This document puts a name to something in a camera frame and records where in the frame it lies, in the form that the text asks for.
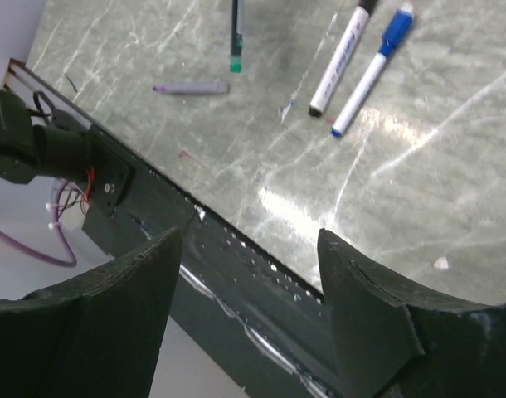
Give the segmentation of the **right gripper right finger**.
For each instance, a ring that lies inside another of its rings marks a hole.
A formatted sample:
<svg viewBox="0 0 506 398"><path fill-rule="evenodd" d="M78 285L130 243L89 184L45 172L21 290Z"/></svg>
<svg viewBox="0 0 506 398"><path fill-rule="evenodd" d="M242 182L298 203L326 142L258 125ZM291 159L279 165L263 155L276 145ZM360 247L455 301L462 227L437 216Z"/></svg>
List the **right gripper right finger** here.
<svg viewBox="0 0 506 398"><path fill-rule="evenodd" d="M427 288L321 230L317 251L345 397L506 397L506 304Z"/></svg>

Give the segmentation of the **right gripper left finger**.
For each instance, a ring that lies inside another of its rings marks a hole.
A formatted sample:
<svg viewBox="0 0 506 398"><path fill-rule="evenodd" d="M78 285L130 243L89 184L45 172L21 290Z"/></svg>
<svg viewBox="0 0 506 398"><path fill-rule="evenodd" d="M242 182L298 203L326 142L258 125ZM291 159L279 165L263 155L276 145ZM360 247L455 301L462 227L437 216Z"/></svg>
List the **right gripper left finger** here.
<svg viewBox="0 0 506 398"><path fill-rule="evenodd" d="M0 300L0 397L146 397L182 237L136 249L18 300Z"/></svg>

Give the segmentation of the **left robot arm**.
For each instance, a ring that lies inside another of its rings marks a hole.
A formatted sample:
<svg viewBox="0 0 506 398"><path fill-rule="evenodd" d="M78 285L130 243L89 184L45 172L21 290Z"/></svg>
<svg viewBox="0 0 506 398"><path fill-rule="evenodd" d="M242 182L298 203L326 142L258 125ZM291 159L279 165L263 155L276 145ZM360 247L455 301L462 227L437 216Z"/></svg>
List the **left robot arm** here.
<svg viewBox="0 0 506 398"><path fill-rule="evenodd" d="M133 169L101 139L99 126L84 127L42 91L32 99L35 109L0 90L0 177L23 185L39 176L65 179L82 187L104 214L113 214Z"/></svg>

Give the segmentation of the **blue white marker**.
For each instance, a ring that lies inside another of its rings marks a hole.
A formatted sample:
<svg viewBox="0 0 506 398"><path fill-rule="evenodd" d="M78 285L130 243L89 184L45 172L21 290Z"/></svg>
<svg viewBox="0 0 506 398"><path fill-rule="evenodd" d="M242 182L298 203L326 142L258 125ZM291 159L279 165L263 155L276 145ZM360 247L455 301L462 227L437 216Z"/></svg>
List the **blue white marker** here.
<svg viewBox="0 0 506 398"><path fill-rule="evenodd" d="M343 106L343 109L335 119L332 127L331 134L335 138L341 138L348 126L351 124L357 111L360 109L363 101L365 100L370 89L374 85L377 77L382 72L383 67L387 62L387 56L378 52L369 63L362 78L356 85L355 89L348 98L348 101Z"/></svg>

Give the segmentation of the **purple pen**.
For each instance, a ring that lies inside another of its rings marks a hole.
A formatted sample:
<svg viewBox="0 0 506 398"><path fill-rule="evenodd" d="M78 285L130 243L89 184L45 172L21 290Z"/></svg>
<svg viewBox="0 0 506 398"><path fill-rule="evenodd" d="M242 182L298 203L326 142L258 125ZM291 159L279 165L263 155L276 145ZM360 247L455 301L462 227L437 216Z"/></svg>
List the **purple pen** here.
<svg viewBox="0 0 506 398"><path fill-rule="evenodd" d="M180 82L154 85L152 90L167 95L219 95L229 91L225 81Z"/></svg>

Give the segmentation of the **blue marker cap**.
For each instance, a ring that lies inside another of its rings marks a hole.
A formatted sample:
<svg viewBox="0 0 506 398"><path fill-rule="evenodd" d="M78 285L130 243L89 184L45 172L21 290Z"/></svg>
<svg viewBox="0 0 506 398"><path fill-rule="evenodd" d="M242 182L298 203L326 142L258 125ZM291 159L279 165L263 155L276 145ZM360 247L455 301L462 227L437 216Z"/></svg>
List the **blue marker cap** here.
<svg viewBox="0 0 506 398"><path fill-rule="evenodd" d="M388 58L401 45L406 34L410 31L414 21L415 11L411 3L405 3L398 8L387 28L382 34L382 44L378 53Z"/></svg>

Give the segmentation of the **black white marker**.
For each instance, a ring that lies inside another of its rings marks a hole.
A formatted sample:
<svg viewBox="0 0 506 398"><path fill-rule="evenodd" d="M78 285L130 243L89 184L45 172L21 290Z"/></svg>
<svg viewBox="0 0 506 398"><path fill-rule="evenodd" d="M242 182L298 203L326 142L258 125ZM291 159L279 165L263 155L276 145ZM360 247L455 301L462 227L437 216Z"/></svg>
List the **black white marker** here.
<svg viewBox="0 0 506 398"><path fill-rule="evenodd" d="M319 85L309 102L309 115L318 118L324 114L339 80L349 63L356 45L367 25L370 12L360 3L349 20L331 57Z"/></svg>

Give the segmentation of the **green pen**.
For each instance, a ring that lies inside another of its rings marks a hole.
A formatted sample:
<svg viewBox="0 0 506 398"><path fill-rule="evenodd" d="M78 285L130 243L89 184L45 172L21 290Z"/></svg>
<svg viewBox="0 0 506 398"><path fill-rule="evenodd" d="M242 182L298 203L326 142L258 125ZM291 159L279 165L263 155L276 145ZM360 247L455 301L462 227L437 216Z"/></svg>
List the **green pen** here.
<svg viewBox="0 0 506 398"><path fill-rule="evenodd" d="M231 5L230 72L240 73L242 68L244 1L232 0Z"/></svg>

